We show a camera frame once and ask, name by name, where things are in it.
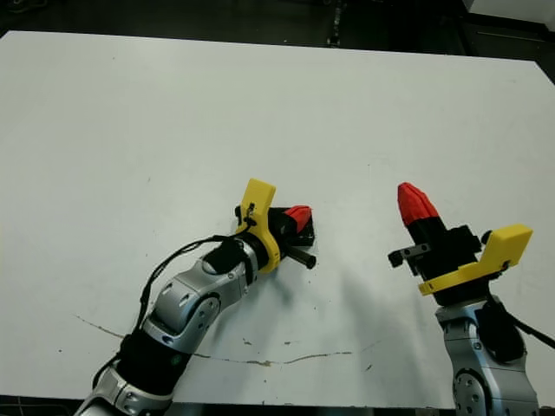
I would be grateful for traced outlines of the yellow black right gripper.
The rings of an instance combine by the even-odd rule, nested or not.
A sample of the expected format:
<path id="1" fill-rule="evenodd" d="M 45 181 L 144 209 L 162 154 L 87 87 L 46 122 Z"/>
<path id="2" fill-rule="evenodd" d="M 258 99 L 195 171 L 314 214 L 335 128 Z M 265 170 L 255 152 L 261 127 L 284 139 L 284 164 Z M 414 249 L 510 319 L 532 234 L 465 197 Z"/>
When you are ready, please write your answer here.
<path id="1" fill-rule="evenodd" d="M 484 240 L 466 225 L 448 229 L 427 194 L 409 182 L 399 184 L 397 202 L 414 244 L 390 252 L 389 263 L 406 263 L 422 279 L 420 293 L 441 306 L 487 296 L 489 282 L 519 263 L 532 237 L 523 224 L 489 231 Z"/>

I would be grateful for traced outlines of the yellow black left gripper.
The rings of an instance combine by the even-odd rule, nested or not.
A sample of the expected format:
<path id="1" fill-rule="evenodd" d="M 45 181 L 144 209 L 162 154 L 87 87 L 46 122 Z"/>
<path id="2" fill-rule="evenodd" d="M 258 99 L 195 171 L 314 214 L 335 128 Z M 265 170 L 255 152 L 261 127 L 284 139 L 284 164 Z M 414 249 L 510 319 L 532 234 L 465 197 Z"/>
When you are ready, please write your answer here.
<path id="1" fill-rule="evenodd" d="M 258 270 L 270 273 L 288 257 L 311 270 L 317 258 L 305 249 L 315 241 L 313 216 L 308 205 L 273 207 L 276 187 L 250 179 L 236 207 L 237 233 L 255 242 Z"/>

